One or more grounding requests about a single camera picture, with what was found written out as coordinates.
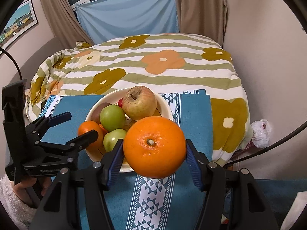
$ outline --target blue cloth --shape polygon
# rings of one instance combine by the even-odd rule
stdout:
[[[97,0],[76,9],[95,44],[130,35],[179,32],[175,0]]]
[[[210,98],[205,90],[184,94],[161,94],[168,102],[175,122],[198,151],[212,159],[212,115]],[[64,144],[76,137],[78,126],[91,107],[101,98],[98,95],[51,97],[53,115],[69,111],[72,119],[50,128],[42,141]],[[92,161],[83,150],[78,166],[83,169]],[[149,179],[134,172],[120,173],[116,184],[104,193],[115,229],[185,229],[193,230],[202,208],[204,193],[194,185],[184,162],[175,174],[164,179]],[[82,229],[89,229],[84,192],[80,189],[79,205]]]
[[[289,212],[298,192],[307,191],[307,179],[302,180],[256,180],[274,212],[279,227]],[[229,216],[231,193],[226,196],[224,215]]]

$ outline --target framed picture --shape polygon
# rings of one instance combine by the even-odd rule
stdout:
[[[20,35],[37,23],[32,0],[27,0],[18,7],[9,22],[6,24],[4,30],[1,32],[0,47],[6,49]]]

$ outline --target plastic bag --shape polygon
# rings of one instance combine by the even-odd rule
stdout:
[[[265,148],[269,145],[272,128],[266,119],[255,121],[251,124],[253,128],[252,142],[257,148]]]

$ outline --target apple stem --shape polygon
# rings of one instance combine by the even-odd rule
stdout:
[[[150,146],[153,146],[155,144],[155,142],[152,139],[147,139],[147,144]]]
[[[133,94],[130,94],[130,96],[131,96],[134,100],[136,100],[136,97],[134,97]]]

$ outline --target bedspread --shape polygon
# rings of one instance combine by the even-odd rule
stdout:
[[[252,137],[246,93],[231,55],[194,34],[144,34],[95,46],[77,42],[75,49],[40,65],[26,92],[25,113],[35,120],[51,94],[105,95],[136,85],[156,93],[205,89],[213,118],[212,156],[220,165]]]

